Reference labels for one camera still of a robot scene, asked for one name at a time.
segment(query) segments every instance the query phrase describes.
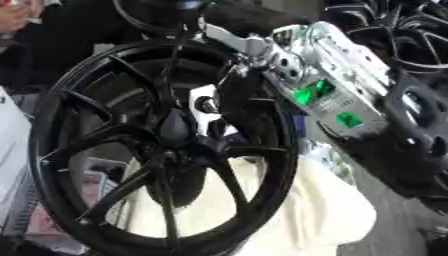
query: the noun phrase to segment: wheel spoke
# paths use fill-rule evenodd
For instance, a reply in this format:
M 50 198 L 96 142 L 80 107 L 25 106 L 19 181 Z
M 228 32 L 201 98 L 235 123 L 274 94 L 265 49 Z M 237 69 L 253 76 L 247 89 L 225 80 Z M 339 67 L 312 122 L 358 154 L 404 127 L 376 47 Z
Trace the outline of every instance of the wheel spoke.
M 51 152 L 43 160 L 50 162 L 67 160 L 86 149 L 106 144 L 113 140 L 119 141 L 120 135 L 132 136 L 147 142 L 157 142 L 157 138 L 150 131 L 143 128 L 127 124 L 106 125 L 70 143 L 65 148 L 59 148 Z
M 152 174 L 152 167 L 152 163 L 148 162 L 140 170 L 132 174 L 128 179 L 105 195 L 91 209 L 87 210 L 81 217 L 78 218 L 78 221 L 87 220 L 88 222 L 103 222 L 106 218 L 107 212 L 116 203 L 137 191 L 148 182 L 151 182 L 150 175 Z
M 249 209 L 248 201 L 230 163 L 226 159 L 220 159 L 212 163 L 211 167 L 216 171 L 218 176 L 226 185 L 227 189 L 232 194 L 233 200 L 236 204 L 237 215 L 247 215 Z
M 114 116 L 113 111 L 109 107 L 81 93 L 66 90 L 63 98 L 64 102 L 68 103 L 72 107 L 80 107 L 90 111 L 98 115 L 98 117 L 100 117 L 104 122 L 112 120 Z
M 128 74 L 137 83 L 143 85 L 143 88 L 145 90 L 148 90 L 154 96 L 159 97 L 159 92 L 157 92 L 156 85 L 151 78 L 149 78 L 147 75 L 136 69 L 132 64 L 126 62 L 118 56 L 112 55 L 109 56 L 109 59 L 114 62 L 116 68 L 119 71 Z
M 177 229 L 176 217 L 174 216 L 173 192 L 168 181 L 166 170 L 160 169 L 157 173 L 155 184 L 160 204 L 165 217 L 167 244 L 171 248 L 179 247 L 179 232 Z

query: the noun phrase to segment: white cloth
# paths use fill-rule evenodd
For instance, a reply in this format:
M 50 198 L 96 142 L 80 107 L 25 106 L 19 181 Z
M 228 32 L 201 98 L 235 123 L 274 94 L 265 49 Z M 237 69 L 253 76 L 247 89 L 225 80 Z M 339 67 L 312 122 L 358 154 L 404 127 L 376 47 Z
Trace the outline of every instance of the white cloth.
M 249 198 L 259 186 L 254 164 L 232 161 Z M 371 230 L 376 211 L 356 189 L 339 179 L 324 165 L 302 157 L 291 193 L 277 214 L 244 245 L 239 256 L 335 256 L 340 244 L 359 241 Z M 232 198 L 222 181 L 209 171 L 199 198 L 176 214 L 181 234 L 205 231 L 235 213 Z M 133 202 L 131 232 L 163 237 L 165 226 L 160 206 L 145 190 Z

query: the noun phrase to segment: green label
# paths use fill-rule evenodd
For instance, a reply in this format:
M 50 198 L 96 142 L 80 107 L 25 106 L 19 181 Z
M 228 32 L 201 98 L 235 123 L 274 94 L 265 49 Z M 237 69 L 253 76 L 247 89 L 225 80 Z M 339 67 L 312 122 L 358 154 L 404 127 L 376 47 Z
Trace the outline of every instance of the green label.
M 319 80 L 303 89 L 294 91 L 294 99 L 300 104 L 311 104 L 319 99 L 330 95 L 336 87 L 327 80 Z
M 362 124 L 361 118 L 351 112 L 342 112 L 336 115 L 336 120 L 347 128 L 354 128 Z

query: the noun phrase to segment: screw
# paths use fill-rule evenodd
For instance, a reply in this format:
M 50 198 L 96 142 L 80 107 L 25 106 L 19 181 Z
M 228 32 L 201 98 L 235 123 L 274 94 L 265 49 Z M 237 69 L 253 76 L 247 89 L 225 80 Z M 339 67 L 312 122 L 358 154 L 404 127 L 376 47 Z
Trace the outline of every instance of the screw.
M 170 160 L 173 162 L 177 160 L 177 155 L 174 151 L 171 151 L 171 150 L 165 151 L 164 155 L 167 158 L 167 160 Z
M 43 167 L 46 167 L 46 166 L 50 165 L 50 161 L 48 161 L 48 160 L 46 160 L 46 159 L 43 159 L 42 161 L 40 161 L 40 164 L 41 164 Z
M 90 225 L 90 221 L 87 219 L 82 219 L 79 221 L 79 224 L 81 224 L 83 226 L 87 226 L 87 225 Z

